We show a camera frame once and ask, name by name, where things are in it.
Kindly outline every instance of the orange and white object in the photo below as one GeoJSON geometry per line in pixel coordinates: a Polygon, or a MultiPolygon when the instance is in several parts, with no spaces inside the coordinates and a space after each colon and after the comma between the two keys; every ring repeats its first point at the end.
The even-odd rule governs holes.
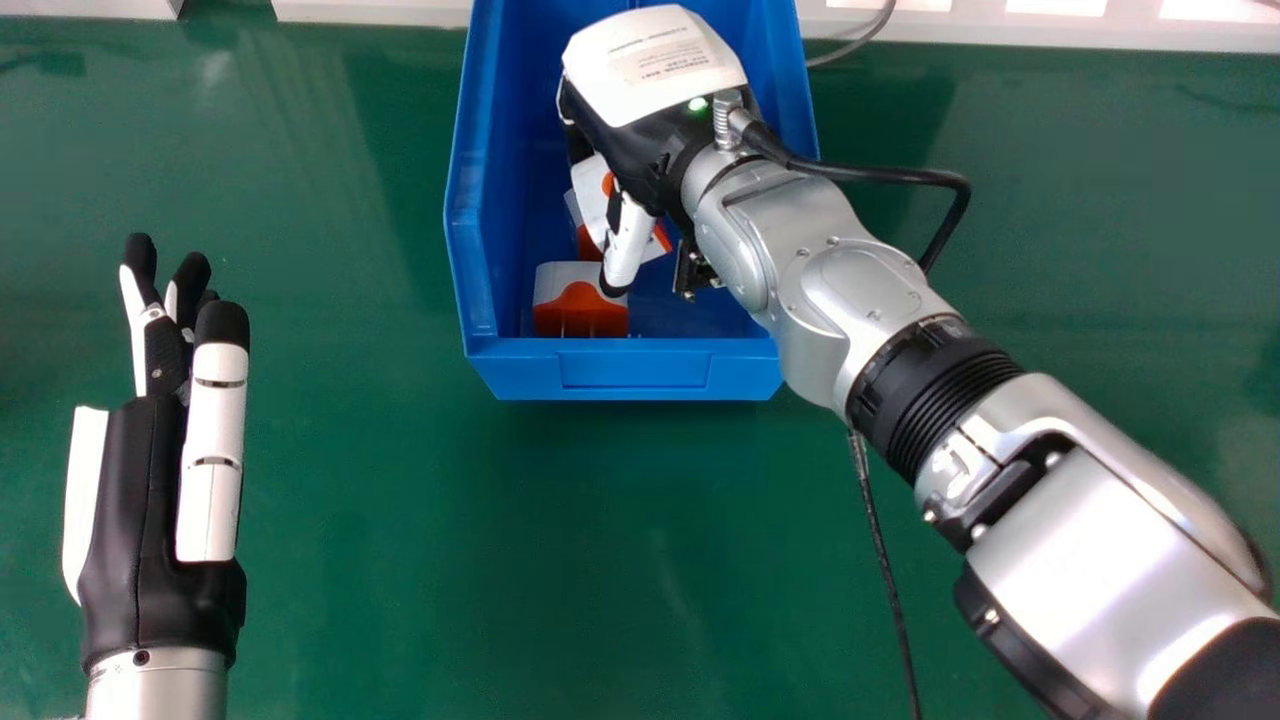
{"type": "MultiPolygon", "coordinates": [[[[570,168],[573,187],[564,193],[564,205],[577,227],[579,260],[603,260],[609,236],[609,195],[621,192],[604,158],[594,154],[570,168]]],[[[655,224],[640,255],[640,264],[655,260],[673,250],[662,224],[655,224]]]]}
{"type": "Polygon", "coordinates": [[[534,333],[538,337],[627,337],[627,297],[600,290],[600,263],[538,265],[534,333]]]}

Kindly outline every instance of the blue container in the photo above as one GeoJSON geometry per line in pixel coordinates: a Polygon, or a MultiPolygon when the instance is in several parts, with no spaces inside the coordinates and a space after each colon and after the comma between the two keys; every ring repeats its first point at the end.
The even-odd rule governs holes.
{"type": "MultiPolygon", "coordinates": [[[[466,355],[499,400],[768,400],[773,341],[723,291],[671,292],[675,258],[632,287],[631,337],[534,337],[534,269],[573,260],[570,187],[556,115],[570,36],[660,1],[476,0],[444,197],[444,233],[466,355]]],[[[817,155],[794,0],[686,0],[737,51],[769,124],[817,155]]]]}

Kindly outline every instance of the green table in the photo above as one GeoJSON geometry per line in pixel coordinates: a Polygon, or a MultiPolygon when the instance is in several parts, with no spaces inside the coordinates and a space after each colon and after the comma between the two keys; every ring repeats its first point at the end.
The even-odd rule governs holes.
{"type": "MultiPolygon", "coordinates": [[[[77,402],[131,393],[133,229],[163,272],[205,250],[253,318],[233,717],[905,716],[833,418],[786,391],[503,405],[463,360],[440,223],[461,33],[192,4],[0,22],[0,717],[82,698],[65,451],[77,402]]],[[[974,181],[940,290],[1280,561],[1276,59],[882,45],[813,83],[828,156],[974,181]]],[[[854,199],[913,251],[946,204],[854,199]]],[[[927,715],[1041,717],[873,470],[927,715]]]]}

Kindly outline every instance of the robotic arm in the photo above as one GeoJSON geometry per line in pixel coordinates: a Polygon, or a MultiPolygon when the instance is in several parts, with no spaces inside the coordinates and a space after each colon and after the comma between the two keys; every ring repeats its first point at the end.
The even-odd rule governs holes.
{"type": "Polygon", "coordinates": [[[137,397],[77,407],[63,577],[84,616],[90,720],[221,720],[244,624],[234,560],[248,316],[206,291],[192,252],[165,297],[156,251],[131,236],[119,268],[137,397]]]}
{"type": "MultiPolygon", "coordinates": [[[[676,291],[728,288],[776,340],[787,384],[908,480],[964,555],[963,616],[1051,714],[1280,716],[1280,620],[1254,546],[1192,482],[977,336],[835,183],[796,172],[701,18],[630,10],[580,31],[563,60],[570,146],[682,229],[676,291]]],[[[626,264],[612,246],[604,258],[605,279],[626,264]]]]}

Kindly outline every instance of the black and white robotic hand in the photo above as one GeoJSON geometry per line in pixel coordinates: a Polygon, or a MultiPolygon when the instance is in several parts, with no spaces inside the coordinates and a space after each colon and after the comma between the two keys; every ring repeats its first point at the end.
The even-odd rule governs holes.
{"type": "Polygon", "coordinates": [[[63,578],[84,618],[90,720],[221,720],[244,624],[236,561],[248,315],[187,255],[164,296],[156,250],[119,268],[137,397],[76,409],[63,578]]]}
{"type": "Polygon", "coordinates": [[[974,333],[929,287],[931,254],[874,238],[823,177],[874,169],[790,152],[732,49],[676,5],[584,28],[563,63],[570,160],[599,152],[617,184],[607,284],[636,272],[622,210],[669,215],[675,291],[723,286],[776,340],[787,384],[910,483],[964,556],[964,619],[1052,715],[1280,717],[1280,620],[1253,544],[1190,480],[974,333]]]}

